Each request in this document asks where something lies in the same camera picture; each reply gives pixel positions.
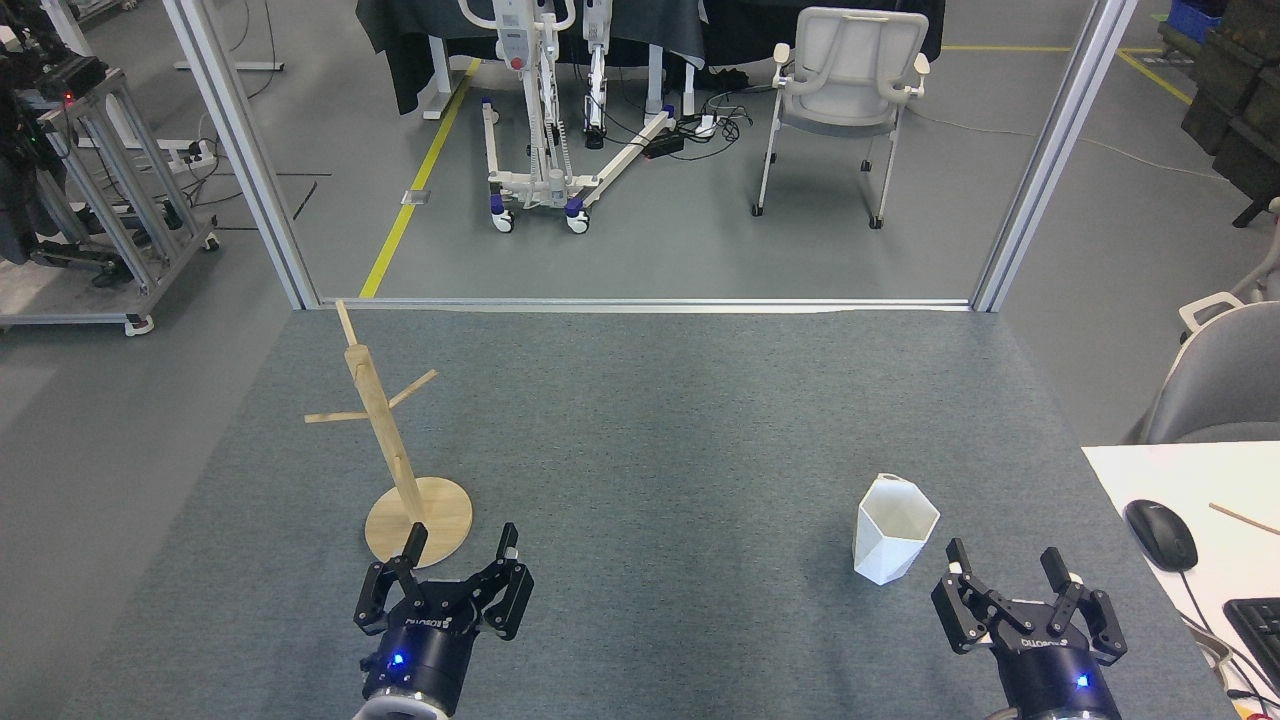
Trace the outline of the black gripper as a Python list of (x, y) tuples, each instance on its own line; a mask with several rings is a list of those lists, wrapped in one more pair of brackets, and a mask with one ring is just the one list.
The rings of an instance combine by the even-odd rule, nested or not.
[(955, 653), (970, 652), (989, 634), (991, 652), (1010, 708), (1019, 719), (1120, 719), (1105, 679), (1128, 643), (1103, 591), (1088, 588), (1056, 547), (1039, 556), (1047, 602), (1014, 602), (982, 582), (961, 538), (946, 547), (948, 570), (931, 601)]
[[(489, 565), (462, 580), (461, 588), (429, 588), (424, 594), (413, 570), (428, 538), (428, 528), (415, 521), (401, 553), (367, 568), (353, 621), (366, 635), (381, 639), (360, 664), (365, 671), (362, 697), (419, 696), (453, 714), (476, 635), (492, 632), (503, 641), (517, 635), (532, 593), (532, 574), (518, 560), (518, 530), (507, 521)], [(394, 582), (406, 598), (387, 612)], [(417, 601), (424, 602), (417, 606)]]

